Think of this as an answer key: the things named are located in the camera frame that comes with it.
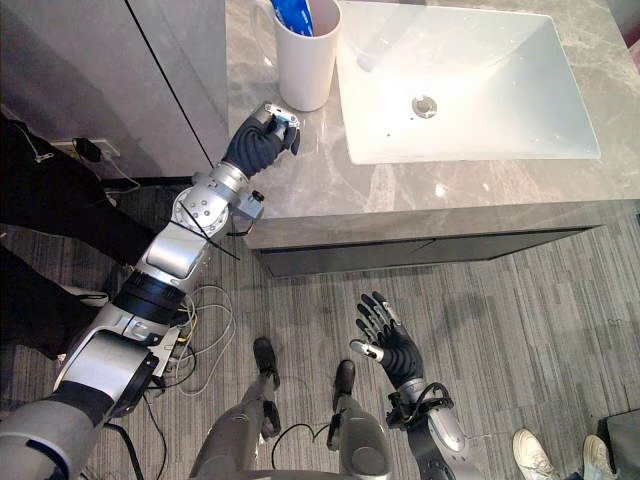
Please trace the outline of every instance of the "bathroom sink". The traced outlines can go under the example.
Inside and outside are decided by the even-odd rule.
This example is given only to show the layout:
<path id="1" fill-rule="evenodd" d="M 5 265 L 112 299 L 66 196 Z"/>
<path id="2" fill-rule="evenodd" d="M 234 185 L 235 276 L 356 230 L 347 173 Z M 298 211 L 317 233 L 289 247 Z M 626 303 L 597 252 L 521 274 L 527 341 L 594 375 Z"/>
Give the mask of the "bathroom sink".
<path id="1" fill-rule="evenodd" d="M 550 17 L 340 5 L 337 65 L 353 163 L 600 158 Z"/>

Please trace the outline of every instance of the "gray carpet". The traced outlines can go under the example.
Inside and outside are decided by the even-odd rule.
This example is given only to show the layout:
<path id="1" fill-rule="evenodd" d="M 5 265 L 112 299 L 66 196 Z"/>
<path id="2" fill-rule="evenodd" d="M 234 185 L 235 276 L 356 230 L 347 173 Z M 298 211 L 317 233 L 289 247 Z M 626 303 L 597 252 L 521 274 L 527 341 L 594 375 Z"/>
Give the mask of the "gray carpet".
<path id="1" fill-rule="evenodd" d="M 159 227 L 171 193 L 147 187 L 123 198 L 122 208 Z M 43 275 L 85 288 L 117 288 L 124 272 L 80 242 L 3 228 L 3 242 Z M 196 398 L 172 389 L 152 409 L 169 446 L 164 479 L 186 478 L 212 422 L 241 398 L 254 378 L 253 339 L 272 338 L 282 386 L 276 393 L 283 426 L 330 418 L 331 383 L 341 358 L 358 368 L 355 397 L 381 420 L 391 392 L 382 370 L 348 350 L 357 336 L 354 311 L 362 292 L 379 290 L 422 349 L 429 380 L 443 382 L 461 423 L 478 449 L 488 479 L 520 478 L 511 437 L 528 426 L 554 465 L 580 468 L 582 440 L 598 419 L 640 407 L 640 228 L 635 217 L 492 262 L 274 280 L 241 240 L 225 245 L 236 262 L 216 253 L 203 283 L 225 287 L 238 332 L 209 388 Z M 206 301 L 220 297 L 208 294 Z M 204 315 L 196 346 L 222 331 L 224 314 Z M 216 351 L 187 382 L 203 382 Z M 50 392 L 57 365 L 19 348 L 3 406 L 14 408 Z M 137 446 L 143 471 L 155 478 L 161 443 L 143 405 L 119 421 Z M 395 478 L 417 479 L 404 434 L 388 433 Z M 269 467 L 270 444 L 258 449 Z M 337 471 L 337 454 L 304 430 L 281 442 L 281 468 Z M 91 478 L 134 478 L 115 432 L 102 433 L 90 459 Z"/>

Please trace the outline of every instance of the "person's leg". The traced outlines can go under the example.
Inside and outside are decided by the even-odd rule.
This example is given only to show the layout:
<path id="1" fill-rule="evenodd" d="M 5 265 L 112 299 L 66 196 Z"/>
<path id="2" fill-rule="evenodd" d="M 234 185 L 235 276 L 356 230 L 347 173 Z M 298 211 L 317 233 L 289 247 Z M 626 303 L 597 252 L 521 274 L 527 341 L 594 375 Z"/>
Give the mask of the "person's leg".
<path id="1" fill-rule="evenodd" d="M 51 359 L 65 353 L 98 309 L 84 305 L 1 246 L 0 260 L 2 345 L 25 345 Z"/>
<path id="2" fill-rule="evenodd" d="M 74 237 L 119 263 L 137 263 L 155 234 L 113 207 L 88 168 L 4 116 L 2 136 L 1 222 Z M 36 152 L 53 156 L 36 162 Z"/>

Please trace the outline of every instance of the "shoe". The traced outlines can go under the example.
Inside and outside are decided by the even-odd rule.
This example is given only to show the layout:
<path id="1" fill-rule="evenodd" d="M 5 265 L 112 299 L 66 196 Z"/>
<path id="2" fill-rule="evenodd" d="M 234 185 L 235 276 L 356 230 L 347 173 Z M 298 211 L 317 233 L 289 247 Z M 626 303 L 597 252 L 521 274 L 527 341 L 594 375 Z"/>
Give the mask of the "shoe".
<path id="1" fill-rule="evenodd" d="M 582 448 L 584 480 L 613 480 L 617 475 L 609 464 L 609 450 L 595 435 L 587 435 Z"/>
<path id="2" fill-rule="evenodd" d="M 261 374 L 273 376 L 273 390 L 280 386 L 280 376 L 278 375 L 278 363 L 276 354 L 273 351 L 271 342 L 267 337 L 256 338 L 253 341 L 253 356 L 256 359 L 258 370 Z"/>
<path id="3" fill-rule="evenodd" d="M 513 458 L 526 480 L 560 480 L 542 445 L 526 428 L 513 436 Z"/>
<path id="4" fill-rule="evenodd" d="M 356 366 L 351 360 L 343 360 L 336 370 L 336 378 L 333 381 L 333 411 L 338 408 L 338 399 L 341 395 L 351 395 L 353 382 L 356 379 Z"/>

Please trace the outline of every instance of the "robot finger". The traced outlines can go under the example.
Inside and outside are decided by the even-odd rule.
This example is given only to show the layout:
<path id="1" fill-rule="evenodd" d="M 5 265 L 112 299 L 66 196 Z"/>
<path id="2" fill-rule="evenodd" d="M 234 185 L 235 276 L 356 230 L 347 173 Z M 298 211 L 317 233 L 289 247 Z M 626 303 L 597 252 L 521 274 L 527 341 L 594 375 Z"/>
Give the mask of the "robot finger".
<path id="1" fill-rule="evenodd" d="M 366 293 L 363 293 L 362 295 L 360 295 L 360 298 L 367 305 L 367 307 L 369 307 L 369 309 L 375 314 L 374 318 L 378 323 L 378 328 L 380 329 L 381 332 L 384 332 L 384 326 L 386 322 L 380 306 Z"/>
<path id="2" fill-rule="evenodd" d="M 384 358 L 384 350 L 375 345 L 369 345 L 368 343 L 364 343 L 362 340 L 351 340 L 349 342 L 349 347 L 356 353 L 360 355 L 364 355 L 365 357 L 373 358 L 376 362 L 382 362 Z"/>
<path id="3" fill-rule="evenodd" d="M 270 131 L 270 129 L 273 130 L 275 126 L 275 117 L 269 111 L 270 106 L 269 102 L 264 102 L 251 114 L 253 118 L 262 124 L 265 132 Z"/>
<path id="4" fill-rule="evenodd" d="M 377 343 L 375 336 L 371 329 L 367 327 L 367 325 L 359 318 L 356 319 L 356 326 L 362 330 L 362 333 L 367 337 L 367 342 L 369 343 Z"/>
<path id="5" fill-rule="evenodd" d="M 296 155 L 298 153 L 298 147 L 300 146 L 300 129 L 296 127 L 287 127 L 284 132 L 284 139 L 282 140 L 282 148 L 285 150 L 291 150 L 291 153 Z"/>
<path id="6" fill-rule="evenodd" d="M 360 312 L 362 316 L 367 319 L 367 322 L 369 322 L 369 325 L 371 325 L 371 331 L 376 336 L 378 335 L 378 333 L 382 332 L 382 330 L 380 330 L 380 327 L 378 327 L 378 323 L 373 321 L 373 315 L 367 307 L 359 303 L 356 308 L 358 309 L 358 312 Z"/>
<path id="7" fill-rule="evenodd" d="M 382 310 L 386 314 L 386 317 L 389 319 L 389 324 L 391 327 L 395 327 L 396 325 L 401 325 L 400 320 L 398 320 L 398 315 L 396 314 L 391 304 L 387 301 L 386 298 L 380 294 L 380 292 L 373 292 L 371 294 L 373 298 L 382 306 Z"/>

